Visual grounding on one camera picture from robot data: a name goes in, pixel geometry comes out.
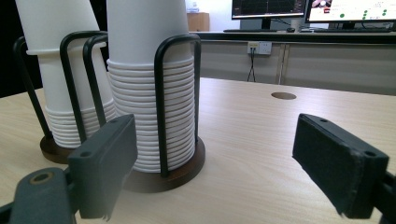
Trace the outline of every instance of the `electrical cable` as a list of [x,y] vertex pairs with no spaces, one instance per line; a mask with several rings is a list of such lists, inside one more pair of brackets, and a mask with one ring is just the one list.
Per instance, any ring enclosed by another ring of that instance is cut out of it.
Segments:
[[256,49],[250,48],[251,66],[250,66],[250,71],[248,72],[247,82],[250,80],[250,75],[253,76],[253,82],[256,82],[256,76],[254,75],[254,51],[256,51]]

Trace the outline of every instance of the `wooden table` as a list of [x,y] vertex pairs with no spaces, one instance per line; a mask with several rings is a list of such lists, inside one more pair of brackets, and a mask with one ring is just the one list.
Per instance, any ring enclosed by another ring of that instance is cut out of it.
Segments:
[[[276,99],[277,91],[297,98]],[[396,174],[395,96],[202,78],[201,173],[166,192],[123,191],[109,223],[378,223],[376,210],[369,220],[339,217],[291,157],[300,113],[329,119],[387,153]],[[42,136],[27,94],[0,99],[0,204],[13,200],[24,176],[65,167],[41,155]]]

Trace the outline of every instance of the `monitor screen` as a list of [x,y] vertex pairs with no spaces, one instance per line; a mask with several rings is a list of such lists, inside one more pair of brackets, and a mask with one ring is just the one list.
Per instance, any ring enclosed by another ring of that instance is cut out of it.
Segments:
[[307,23],[396,21],[396,0],[309,0]]
[[303,17],[305,0],[233,0],[233,20]]

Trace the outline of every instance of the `white paper cup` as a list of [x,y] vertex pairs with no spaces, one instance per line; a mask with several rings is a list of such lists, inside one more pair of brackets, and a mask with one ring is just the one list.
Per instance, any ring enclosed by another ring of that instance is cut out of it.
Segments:
[[[81,52],[69,52],[69,59],[80,108],[81,110],[93,108],[91,88]],[[38,61],[47,108],[58,112],[72,111],[60,56],[57,54],[39,55]],[[112,93],[108,85],[106,68],[99,49],[92,54],[92,61],[102,102],[109,102],[112,99]]]
[[[111,62],[152,65],[157,48],[166,38],[189,33],[185,2],[107,1],[107,29]],[[180,62],[190,57],[190,44],[176,45],[167,51],[164,61]]]
[[16,0],[28,49],[59,50],[66,35],[99,30],[89,0]]

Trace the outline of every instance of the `wooden base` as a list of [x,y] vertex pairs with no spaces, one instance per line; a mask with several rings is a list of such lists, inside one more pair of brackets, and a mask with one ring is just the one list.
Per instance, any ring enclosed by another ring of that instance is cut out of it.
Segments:
[[60,164],[67,164],[67,157],[74,151],[74,148],[59,147],[53,138],[43,137],[40,141],[41,152],[44,157]]
[[154,193],[175,189],[195,178],[205,163],[205,145],[201,138],[195,144],[192,158],[183,166],[170,171],[168,177],[161,174],[132,171],[124,188],[135,192]]

